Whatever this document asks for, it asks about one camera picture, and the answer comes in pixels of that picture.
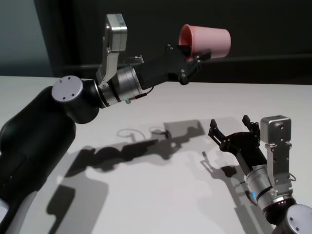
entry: circular joint cap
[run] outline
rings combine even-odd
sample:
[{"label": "circular joint cap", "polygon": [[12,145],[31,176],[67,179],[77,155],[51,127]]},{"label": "circular joint cap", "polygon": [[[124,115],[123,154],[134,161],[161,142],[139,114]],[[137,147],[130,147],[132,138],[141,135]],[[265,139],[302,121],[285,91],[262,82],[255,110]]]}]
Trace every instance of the circular joint cap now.
[{"label": "circular joint cap", "polygon": [[82,93],[83,83],[79,77],[65,76],[59,79],[52,88],[52,97],[57,102],[70,102]]},{"label": "circular joint cap", "polygon": [[287,211],[287,224],[296,234],[309,234],[312,230],[312,208],[306,205],[293,205]]}]

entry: pink cup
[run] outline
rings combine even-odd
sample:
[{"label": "pink cup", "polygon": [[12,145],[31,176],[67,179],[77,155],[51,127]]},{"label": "pink cup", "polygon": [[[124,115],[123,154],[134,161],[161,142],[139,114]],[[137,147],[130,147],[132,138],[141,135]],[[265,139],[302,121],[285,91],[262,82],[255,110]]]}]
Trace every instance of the pink cup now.
[{"label": "pink cup", "polygon": [[180,32],[179,45],[191,46],[191,56],[211,49],[212,58],[221,58],[227,56],[230,51],[231,36],[226,29],[185,24]]}]

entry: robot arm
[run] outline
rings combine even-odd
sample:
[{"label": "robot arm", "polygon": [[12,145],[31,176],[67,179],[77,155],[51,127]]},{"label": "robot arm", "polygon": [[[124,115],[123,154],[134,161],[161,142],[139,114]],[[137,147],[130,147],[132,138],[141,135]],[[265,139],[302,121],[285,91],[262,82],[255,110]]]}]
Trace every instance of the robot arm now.
[{"label": "robot arm", "polygon": [[[292,176],[289,173],[289,149],[291,148],[291,120],[284,116],[266,117],[259,124],[243,123],[249,132],[224,136],[213,119],[209,136],[220,150],[235,155],[255,204],[267,221],[276,225],[274,234],[309,233],[312,228],[312,208],[297,205],[292,196]],[[261,140],[266,143],[267,160],[259,149]]]},{"label": "robot arm", "polygon": [[0,233],[17,234],[36,192],[73,142],[76,125],[100,108],[147,95],[166,81],[189,83],[210,50],[190,58],[187,45],[165,46],[164,55],[117,70],[127,27],[121,14],[107,15],[103,62],[94,80],[66,76],[47,87],[0,131]]}]

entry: white table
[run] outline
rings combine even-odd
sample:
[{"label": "white table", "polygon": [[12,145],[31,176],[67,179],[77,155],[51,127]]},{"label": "white table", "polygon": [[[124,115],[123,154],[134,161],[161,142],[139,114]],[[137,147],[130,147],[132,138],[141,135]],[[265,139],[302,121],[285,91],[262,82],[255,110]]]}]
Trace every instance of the white table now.
[{"label": "white table", "polygon": [[[0,77],[0,126],[55,81]],[[311,100],[312,86],[165,83],[131,105],[100,110],[91,123],[77,125],[74,143],[38,192],[21,233],[267,233],[272,228],[239,185],[243,175],[235,157],[220,152],[208,126],[215,118],[227,135],[247,131],[244,114],[252,121],[290,117],[293,195],[312,206],[306,177]],[[82,169],[65,176],[78,155]],[[224,166],[237,174],[226,177]]]}]

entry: cylindrical joint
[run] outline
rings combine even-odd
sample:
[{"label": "cylindrical joint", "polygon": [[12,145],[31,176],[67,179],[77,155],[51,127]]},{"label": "cylindrical joint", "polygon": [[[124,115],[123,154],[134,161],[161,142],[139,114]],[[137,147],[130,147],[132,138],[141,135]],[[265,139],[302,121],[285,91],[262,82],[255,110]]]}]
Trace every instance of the cylindrical joint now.
[{"label": "cylindrical joint", "polygon": [[291,194],[274,195],[267,172],[267,165],[254,168],[246,175],[246,183],[252,194],[252,198],[264,213],[267,221],[277,224],[284,212],[295,200]]},{"label": "cylindrical joint", "polygon": [[134,98],[142,93],[136,72],[132,67],[119,69],[116,75],[117,77],[112,79],[111,84],[114,86],[120,100]]},{"label": "cylindrical joint", "polygon": [[253,200],[257,203],[260,197],[271,189],[268,179],[267,165],[261,165],[246,175],[246,183]]},{"label": "cylindrical joint", "polygon": [[309,234],[312,230],[312,208],[305,205],[293,205],[283,221],[276,227],[277,234]]},{"label": "cylindrical joint", "polygon": [[76,123],[88,123],[99,111],[87,100],[83,90],[83,82],[76,76],[65,76],[57,81],[52,88],[52,97],[62,104],[67,115]]},{"label": "cylindrical joint", "polygon": [[102,94],[102,100],[106,103],[105,106],[129,100],[143,92],[132,67],[119,69],[108,83],[102,83],[98,87]]}]

